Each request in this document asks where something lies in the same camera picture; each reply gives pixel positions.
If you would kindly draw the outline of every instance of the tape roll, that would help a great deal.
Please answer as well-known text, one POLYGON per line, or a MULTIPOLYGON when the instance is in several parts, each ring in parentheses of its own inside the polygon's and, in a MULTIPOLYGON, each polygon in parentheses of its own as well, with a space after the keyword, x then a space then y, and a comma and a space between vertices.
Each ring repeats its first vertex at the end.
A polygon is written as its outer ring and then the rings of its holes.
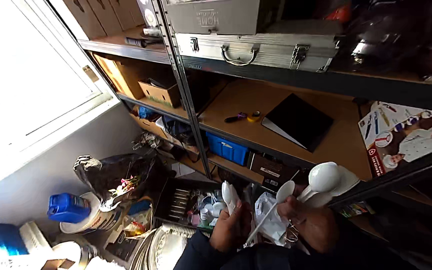
POLYGON ((254 123, 261 118, 261 113, 257 110, 253 112, 251 115, 248 115, 247 119, 249 122, 254 123))

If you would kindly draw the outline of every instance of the blue container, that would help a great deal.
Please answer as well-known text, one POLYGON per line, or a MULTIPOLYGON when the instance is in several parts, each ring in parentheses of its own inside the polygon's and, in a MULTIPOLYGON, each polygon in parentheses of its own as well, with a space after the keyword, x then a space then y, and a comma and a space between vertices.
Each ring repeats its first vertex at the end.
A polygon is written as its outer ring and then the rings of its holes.
POLYGON ((87 218, 89 212, 89 201, 80 196, 62 193, 49 197, 47 217, 50 220, 75 224, 87 218))
POLYGON ((214 134, 206 132, 209 142, 209 150, 214 154, 244 166, 248 158, 248 147, 220 138, 214 134))
POLYGON ((18 227, 13 224, 0 223, 0 257, 26 254, 29 253, 19 234, 18 227))

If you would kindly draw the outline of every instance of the red item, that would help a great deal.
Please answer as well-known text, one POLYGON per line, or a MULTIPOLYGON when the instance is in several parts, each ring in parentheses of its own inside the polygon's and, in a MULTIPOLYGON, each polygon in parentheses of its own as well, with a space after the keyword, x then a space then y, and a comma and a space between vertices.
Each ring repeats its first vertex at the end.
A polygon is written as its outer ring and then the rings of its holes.
POLYGON ((351 20, 351 4, 347 4, 335 9, 324 19, 328 21, 340 21, 341 23, 349 22, 351 20))

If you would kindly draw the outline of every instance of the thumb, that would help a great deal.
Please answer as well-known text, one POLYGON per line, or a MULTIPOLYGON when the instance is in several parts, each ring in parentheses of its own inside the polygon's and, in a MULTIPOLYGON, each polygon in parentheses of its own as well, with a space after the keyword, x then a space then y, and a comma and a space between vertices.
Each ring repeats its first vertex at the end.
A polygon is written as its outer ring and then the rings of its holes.
POLYGON ((241 213, 242 213, 242 211, 241 211, 242 207, 241 206, 242 206, 241 200, 238 200, 236 207, 234 207, 233 213, 227 219, 227 222, 230 226, 237 224, 238 220, 240 219, 241 213))

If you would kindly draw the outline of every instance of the white bucket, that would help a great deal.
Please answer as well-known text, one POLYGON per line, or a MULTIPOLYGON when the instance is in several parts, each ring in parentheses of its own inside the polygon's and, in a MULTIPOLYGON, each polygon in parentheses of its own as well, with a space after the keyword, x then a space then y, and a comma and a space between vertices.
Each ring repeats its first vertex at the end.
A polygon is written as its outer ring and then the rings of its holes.
POLYGON ((96 230, 111 230, 121 217, 121 209, 116 208, 109 212, 99 210, 100 201, 91 192, 81 195, 82 198, 89 200, 91 212, 89 216, 78 223, 60 222, 59 228, 65 234, 88 234, 96 230))

